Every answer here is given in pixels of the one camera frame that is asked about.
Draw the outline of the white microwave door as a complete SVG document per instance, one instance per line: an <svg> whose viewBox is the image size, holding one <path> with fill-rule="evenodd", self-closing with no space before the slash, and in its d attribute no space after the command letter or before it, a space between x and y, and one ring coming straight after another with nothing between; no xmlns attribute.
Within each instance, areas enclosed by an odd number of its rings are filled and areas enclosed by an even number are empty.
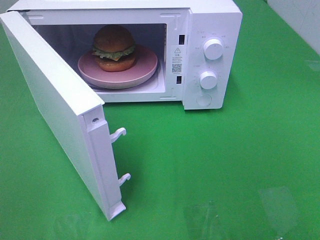
<svg viewBox="0 0 320 240"><path fill-rule="evenodd" d="M16 12L1 23L35 104L108 220L125 210L112 144L125 128L110 133L104 101Z"/></svg>

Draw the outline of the upper white microwave knob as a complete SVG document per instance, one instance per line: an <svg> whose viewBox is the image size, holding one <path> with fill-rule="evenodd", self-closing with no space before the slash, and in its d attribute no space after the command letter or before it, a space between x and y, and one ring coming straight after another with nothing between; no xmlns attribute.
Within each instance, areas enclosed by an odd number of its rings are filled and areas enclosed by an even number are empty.
<svg viewBox="0 0 320 240"><path fill-rule="evenodd" d="M224 52L223 41L218 37L211 37L203 44L203 53L209 60L219 59Z"/></svg>

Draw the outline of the glass microwave turntable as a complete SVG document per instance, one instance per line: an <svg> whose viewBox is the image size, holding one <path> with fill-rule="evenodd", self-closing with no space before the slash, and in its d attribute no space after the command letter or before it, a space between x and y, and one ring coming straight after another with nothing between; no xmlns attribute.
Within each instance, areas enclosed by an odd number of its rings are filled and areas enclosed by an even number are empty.
<svg viewBox="0 0 320 240"><path fill-rule="evenodd" d="M91 84L88 81L85 81L85 82L96 92L106 92L106 93L152 92L158 88L158 76L161 70L162 70L162 67L158 66L156 71L152 75L152 77L149 78L147 81L137 86L124 88L124 89L102 88L94 84Z"/></svg>

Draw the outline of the burger with lettuce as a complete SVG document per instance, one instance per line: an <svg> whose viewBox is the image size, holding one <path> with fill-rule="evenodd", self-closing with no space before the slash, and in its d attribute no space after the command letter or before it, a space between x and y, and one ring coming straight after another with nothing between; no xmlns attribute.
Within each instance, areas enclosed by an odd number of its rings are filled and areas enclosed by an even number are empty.
<svg viewBox="0 0 320 240"><path fill-rule="evenodd" d="M106 72L131 68L136 60L135 49L132 34L121 25L105 25L93 38L92 54L98 66Z"/></svg>

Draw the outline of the white microwave oven body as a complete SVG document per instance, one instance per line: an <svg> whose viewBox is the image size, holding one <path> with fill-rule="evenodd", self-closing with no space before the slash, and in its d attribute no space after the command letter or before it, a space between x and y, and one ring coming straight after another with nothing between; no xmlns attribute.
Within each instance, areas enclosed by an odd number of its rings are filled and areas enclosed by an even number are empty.
<svg viewBox="0 0 320 240"><path fill-rule="evenodd" d="M82 78L78 60L90 50L104 25L126 27L137 45L152 49L158 58L158 88L144 92L94 91L103 103L180 101L186 110L222 107L242 22L231 0L20 0L7 12L18 12ZM204 42L217 37L223 54L204 55ZM200 75L214 72L217 85L200 86ZM197 97L210 95L209 106Z"/></svg>

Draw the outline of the lower white microwave knob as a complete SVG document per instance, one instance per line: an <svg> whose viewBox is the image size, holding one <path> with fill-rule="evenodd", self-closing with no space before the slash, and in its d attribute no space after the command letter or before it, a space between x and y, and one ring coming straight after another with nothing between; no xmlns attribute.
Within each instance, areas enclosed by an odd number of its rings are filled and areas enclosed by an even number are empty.
<svg viewBox="0 0 320 240"><path fill-rule="evenodd" d="M200 86L205 90L213 89L218 83L216 74L212 71L204 71L200 74Z"/></svg>

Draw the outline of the pink round plate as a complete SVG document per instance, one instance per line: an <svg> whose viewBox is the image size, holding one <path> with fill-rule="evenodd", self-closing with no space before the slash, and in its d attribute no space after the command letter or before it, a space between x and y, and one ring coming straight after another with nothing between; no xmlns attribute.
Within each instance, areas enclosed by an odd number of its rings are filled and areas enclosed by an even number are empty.
<svg viewBox="0 0 320 240"><path fill-rule="evenodd" d="M82 78L93 86L114 90L132 88L150 79L158 66L158 57L151 49L138 44L135 53L132 67L124 71L104 71L90 51L80 57L77 66Z"/></svg>

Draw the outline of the round door release button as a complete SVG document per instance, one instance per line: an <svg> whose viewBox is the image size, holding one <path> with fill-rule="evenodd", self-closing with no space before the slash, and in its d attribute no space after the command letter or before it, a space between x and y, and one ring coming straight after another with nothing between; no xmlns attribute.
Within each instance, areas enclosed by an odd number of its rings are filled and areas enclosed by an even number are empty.
<svg viewBox="0 0 320 240"><path fill-rule="evenodd" d="M202 94L196 98L196 102L201 107L207 107L211 104L212 98L208 94Z"/></svg>

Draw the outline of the white microwave knob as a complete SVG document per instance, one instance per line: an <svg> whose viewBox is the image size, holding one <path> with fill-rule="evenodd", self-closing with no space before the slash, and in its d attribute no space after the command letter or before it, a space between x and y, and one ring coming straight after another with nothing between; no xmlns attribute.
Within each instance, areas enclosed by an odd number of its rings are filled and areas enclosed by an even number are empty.
<svg viewBox="0 0 320 240"><path fill-rule="evenodd" d="M218 83L216 74L212 71L204 71L200 74L200 86L205 90L213 89Z"/></svg>
<svg viewBox="0 0 320 240"><path fill-rule="evenodd" d="M209 60L219 59L224 52L223 41L218 37L211 37L203 44L203 53Z"/></svg>

